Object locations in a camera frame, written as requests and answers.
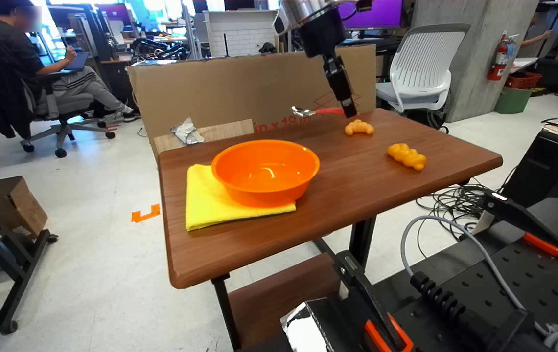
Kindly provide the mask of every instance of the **yellow towel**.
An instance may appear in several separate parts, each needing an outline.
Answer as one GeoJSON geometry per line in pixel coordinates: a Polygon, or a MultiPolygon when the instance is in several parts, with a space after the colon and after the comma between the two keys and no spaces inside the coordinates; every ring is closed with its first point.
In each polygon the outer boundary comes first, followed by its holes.
{"type": "Polygon", "coordinates": [[[295,210],[295,202],[279,206],[248,206],[226,195],[211,165],[193,163],[185,169],[185,230],[234,220],[295,210]]]}

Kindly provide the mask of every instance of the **person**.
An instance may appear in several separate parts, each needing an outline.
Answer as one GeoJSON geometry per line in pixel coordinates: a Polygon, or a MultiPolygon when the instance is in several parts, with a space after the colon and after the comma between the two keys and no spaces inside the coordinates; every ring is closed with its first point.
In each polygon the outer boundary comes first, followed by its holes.
{"type": "MultiPolygon", "coordinates": [[[[37,7],[29,0],[0,0],[0,62],[7,64],[33,91],[37,103],[44,103],[40,77],[60,71],[74,60],[76,50],[64,46],[64,56],[48,66],[42,66],[37,46],[27,32],[38,17],[37,7]]],[[[117,111],[125,116],[134,114],[134,109],[119,101],[89,68],[62,75],[52,83],[56,101],[72,99],[76,93],[91,93],[107,111],[117,111]]]]}
{"type": "Polygon", "coordinates": [[[550,25],[546,23],[546,11],[548,7],[544,3],[536,5],[526,36],[518,44],[516,56],[538,56],[542,42],[551,36],[550,25]]]}

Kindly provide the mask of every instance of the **wooden table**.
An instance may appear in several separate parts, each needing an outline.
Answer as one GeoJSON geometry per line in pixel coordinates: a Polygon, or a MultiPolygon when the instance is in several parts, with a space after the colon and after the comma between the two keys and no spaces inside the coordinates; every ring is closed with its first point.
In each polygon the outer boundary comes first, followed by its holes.
{"type": "MultiPolygon", "coordinates": [[[[213,279],[234,347],[238,337],[242,337],[242,341],[254,339],[242,335],[242,328],[238,328],[236,335],[236,328],[230,326],[232,314],[236,316],[244,314],[240,310],[250,310],[242,306],[242,296],[250,296],[252,292],[238,289],[226,298],[223,277],[226,277],[230,269],[295,244],[320,238],[346,224],[356,224],[350,249],[364,249],[356,253],[364,263],[367,238],[362,236],[371,234],[377,212],[450,183],[465,181],[471,175],[501,163],[501,156],[491,150],[448,136],[389,111],[375,109],[360,114],[360,118],[365,118],[375,126],[373,136],[346,136],[342,132],[346,118],[342,116],[315,116],[299,124],[271,128],[260,134],[301,142],[315,150],[320,159],[320,169],[307,193],[297,201],[297,210],[250,220],[232,220],[193,232],[183,228],[187,165],[197,161],[209,163],[224,146],[258,138],[258,134],[158,154],[170,281],[174,287],[189,287],[213,279]],[[391,142],[409,142],[414,146],[426,156],[426,167],[422,171],[412,171],[387,157],[385,148],[391,142]]],[[[318,267],[322,261],[324,259],[313,259],[307,267],[318,267]]],[[[295,275],[301,281],[283,279],[285,275],[281,273],[277,281],[273,279],[271,283],[256,287],[279,290],[279,281],[297,281],[299,290],[313,285],[313,294],[326,289],[324,283],[311,281],[315,275],[301,269],[295,269],[295,275]]],[[[266,308],[266,302],[258,302],[256,298],[254,304],[256,312],[258,308],[266,308]]]]}

